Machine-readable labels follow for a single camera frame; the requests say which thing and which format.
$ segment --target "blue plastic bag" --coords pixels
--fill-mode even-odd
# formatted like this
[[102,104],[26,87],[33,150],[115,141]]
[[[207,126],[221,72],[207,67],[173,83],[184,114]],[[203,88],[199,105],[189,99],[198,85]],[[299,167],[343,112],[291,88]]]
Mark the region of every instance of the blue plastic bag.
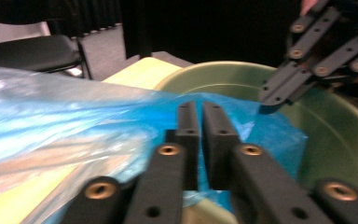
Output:
[[[0,193],[34,174],[75,166],[76,172],[24,221],[42,222],[59,215],[56,212],[62,211],[88,179],[110,175],[124,182],[141,173],[153,147],[163,142],[165,130],[176,128],[176,107],[187,101],[196,102],[199,117],[202,102],[221,105],[242,142],[264,147],[296,176],[307,137],[281,114],[258,115],[259,103],[210,93],[177,95],[0,68],[0,176],[7,182],[0,186]],[[125,160],[112,167],[117,158]],[[208,197],[228,208],[225,192],[208,189],[202,160],[200,189],[186,192],[185,204]]]

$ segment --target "green plastic bin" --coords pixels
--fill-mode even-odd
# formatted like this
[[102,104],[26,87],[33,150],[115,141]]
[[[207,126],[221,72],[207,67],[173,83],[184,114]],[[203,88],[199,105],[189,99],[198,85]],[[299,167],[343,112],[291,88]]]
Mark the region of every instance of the green plastic bin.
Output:
[[[257,101],[263,80],[274,68],[239,62],[200,63],[165,78],[156,90],[214,92]],[[358,109],[333,93],[310,90],[282,112],[309,142],[298,181],[313,187],[321,177],[337,177],[358,186]]]

